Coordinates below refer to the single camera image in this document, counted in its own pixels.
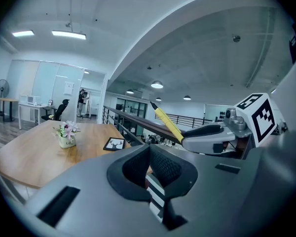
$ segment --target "black and white striped object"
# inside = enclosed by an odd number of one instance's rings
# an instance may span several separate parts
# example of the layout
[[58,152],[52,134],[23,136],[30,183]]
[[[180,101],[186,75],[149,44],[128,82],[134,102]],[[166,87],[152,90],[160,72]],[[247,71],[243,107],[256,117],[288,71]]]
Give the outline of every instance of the black and white striped object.
[[147,191],[151,194],[150,210],[162,222],[163,206],[164,206],[164,190],[159,181],[152,174],[146,175],[146,180],[149,182]]

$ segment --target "potted plant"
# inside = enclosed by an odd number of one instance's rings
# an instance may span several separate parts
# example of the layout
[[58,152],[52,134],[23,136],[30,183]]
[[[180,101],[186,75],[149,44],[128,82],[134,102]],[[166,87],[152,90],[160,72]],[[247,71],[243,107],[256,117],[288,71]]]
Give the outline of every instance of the potted plant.
[[58,137],[61,148],[71,148],[76,145],[74,136],[77,132],[80,132],[76,122],[63,122],[59,125],[59,128],[54,128],[54,130],[56,131],[55,136]]

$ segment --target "flower pot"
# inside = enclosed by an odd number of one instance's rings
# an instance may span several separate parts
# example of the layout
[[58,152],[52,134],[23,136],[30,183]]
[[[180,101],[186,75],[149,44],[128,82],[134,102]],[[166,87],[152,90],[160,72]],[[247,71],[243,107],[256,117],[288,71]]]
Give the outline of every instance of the flower pot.
[[67,137],[59,137],[59,146],[61,148],[71,148],[75,146],[75,137],[72,136],[70,140]]

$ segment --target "black picture frame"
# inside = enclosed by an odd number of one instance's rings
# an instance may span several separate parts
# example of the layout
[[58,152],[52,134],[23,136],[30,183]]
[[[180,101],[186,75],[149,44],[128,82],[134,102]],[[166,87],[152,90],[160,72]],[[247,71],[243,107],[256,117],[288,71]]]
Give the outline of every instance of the black picture frame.
[[[118,140],[118,141],[121,141],[122,144],[123,144],[122,148],[116,148],[116,146],[117,146],[118,144],[113,145],[112,148],[109,148],[108,146],[109,146],[109,143],[111,142],[111,140]],[[105,143],[105,145],[104,145],[104,147],[103,147],[103,150],[117,151],[117,150],[124,149],[124,147],[125,147],[125,142],[126,142],[125,139],[110,137],[109,140]]]

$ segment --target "table top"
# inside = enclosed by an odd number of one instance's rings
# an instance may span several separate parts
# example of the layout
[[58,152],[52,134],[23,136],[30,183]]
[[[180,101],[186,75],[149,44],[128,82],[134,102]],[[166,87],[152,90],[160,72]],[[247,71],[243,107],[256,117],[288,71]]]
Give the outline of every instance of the table top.
[[3,97],[0,97],[0,100],[1,101],[7,101],[7,102],[18,102],[17,99],[12,99],[12,98],[3,98]]
[[28,104],[28,103],[22,103],[22,102],[19,102],[19,105],[22,105],[22,106],[27,106],[27,107],[31,107],[31,108],[52,108],[52,107],[55,107],[53,105],[31,105],[31,104]]
[[[39,189],[65,170],[88,158],[114,151],[103,150],[110,137],[123,138],[112,124],[78,123],[81,132],[76,146],[62,149],[53,127],[60,121],[49,120],[21,134],[0,149],[0,174],[5,178]],[[131,146],[126,142],[125,148]]]

